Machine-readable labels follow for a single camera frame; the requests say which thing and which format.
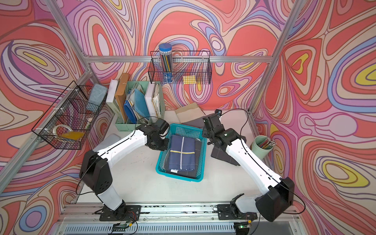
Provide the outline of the dark grey grid cloth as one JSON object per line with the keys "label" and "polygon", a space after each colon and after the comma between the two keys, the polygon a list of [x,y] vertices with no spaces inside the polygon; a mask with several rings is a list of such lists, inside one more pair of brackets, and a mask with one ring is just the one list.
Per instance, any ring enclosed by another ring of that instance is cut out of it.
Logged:
{"label": "dark grey grid cloth", "polygon": [[200,158],[200,154],[201,154],[201,146],[202,146],[201,141],[199,139],[195,139],[195,166],[196,166],[196,170],[191,171],[191,172],[182,172],[182,171],[173,172],[172,170],[168,170],[167,168],[168,168],[168,161],[169,161],[169,150],[167,151],[167,154],[166,154],[166,157],[165,157],[163,169],[165,170],[165,172],[167,174],[170,174],[170,175],[177,175],[177,176],[181,176],[183,178],[195,179],[197,172],[198,172],[198,167],[199,167],[199,158]]}
{"label": "dark grey grid cloth", "polygon": [[214,146],[211,152],[211,157],[217,160],[229,163],[231,165],[240,166],[240,164],[230,155],[224,152],[221,148]]}

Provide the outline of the beige and grey cloth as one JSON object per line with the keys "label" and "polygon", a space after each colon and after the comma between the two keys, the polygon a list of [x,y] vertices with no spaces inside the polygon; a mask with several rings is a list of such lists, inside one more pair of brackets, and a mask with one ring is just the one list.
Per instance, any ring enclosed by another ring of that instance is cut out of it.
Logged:
{"label": "beige and grey cloth", "polygon": [[198,106],[197,103],[191,103],[184,107],[175,110],[179,122],[183,125],[192,126],[203,129],[205,117],[204,111]]}

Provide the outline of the navy blue cloth yellow stripe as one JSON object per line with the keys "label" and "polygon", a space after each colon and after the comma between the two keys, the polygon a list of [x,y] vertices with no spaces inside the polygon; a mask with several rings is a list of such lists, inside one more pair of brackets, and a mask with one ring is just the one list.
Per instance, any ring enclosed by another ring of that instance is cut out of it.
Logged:
{"label": "navy blue cloth yellow stripe", "polygon": [[171,136],[168,170],[191,172],[195,166],[195,139],[179,135]]}

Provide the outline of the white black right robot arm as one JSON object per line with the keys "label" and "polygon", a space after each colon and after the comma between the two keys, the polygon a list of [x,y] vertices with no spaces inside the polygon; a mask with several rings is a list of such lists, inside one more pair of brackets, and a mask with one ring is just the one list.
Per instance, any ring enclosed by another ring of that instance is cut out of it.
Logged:
{"label": "white black right robot arm", "polygon": [[295,183],[290,178],[281,178],[259,159],[232,128],[222,124],[206,124],[203,137],[210,140],[235,159],[248,173],[259,189],[259,194],[240,194],[233,198],[234,212],[258,212],[267,221],[273,222],[293,204]]}

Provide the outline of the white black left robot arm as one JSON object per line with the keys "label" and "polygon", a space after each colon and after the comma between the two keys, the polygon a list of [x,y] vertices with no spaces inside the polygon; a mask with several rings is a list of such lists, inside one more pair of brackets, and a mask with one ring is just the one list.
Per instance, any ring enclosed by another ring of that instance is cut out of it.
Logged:
{"label": "white black left robot arm", "polygon": [[158,119],[152,124],[139,125],[128,136],[106,148],[86,152],[79,173],[80,180],[94,192],[105,208],[116,215],[124,215],[126,204],[113,186],[111,168],[142,146],[152,150],[167,150],[168,130],[169,124]]}

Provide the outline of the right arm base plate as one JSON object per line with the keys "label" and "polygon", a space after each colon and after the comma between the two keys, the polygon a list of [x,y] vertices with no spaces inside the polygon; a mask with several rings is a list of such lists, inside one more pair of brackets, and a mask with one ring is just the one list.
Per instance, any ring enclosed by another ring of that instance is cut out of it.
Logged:
{"label": "right arm base plate", "polygon": [[254,221],[258,219],[255,212],[242,213],[238,209],[234,209],[230,204],[218,204],[213,208],[217,212],[219,220],[247,220]]}

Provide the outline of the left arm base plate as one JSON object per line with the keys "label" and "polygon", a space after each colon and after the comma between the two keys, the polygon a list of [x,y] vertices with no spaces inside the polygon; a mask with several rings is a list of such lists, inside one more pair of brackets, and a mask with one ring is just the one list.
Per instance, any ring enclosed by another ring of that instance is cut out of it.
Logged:
{"label": "left arm base plate", "polygon": [[104,206],[100,212],[100,221],[138,221],[141,215],[141,206],[130,205],[120,206],[118,209],[111,210]]}

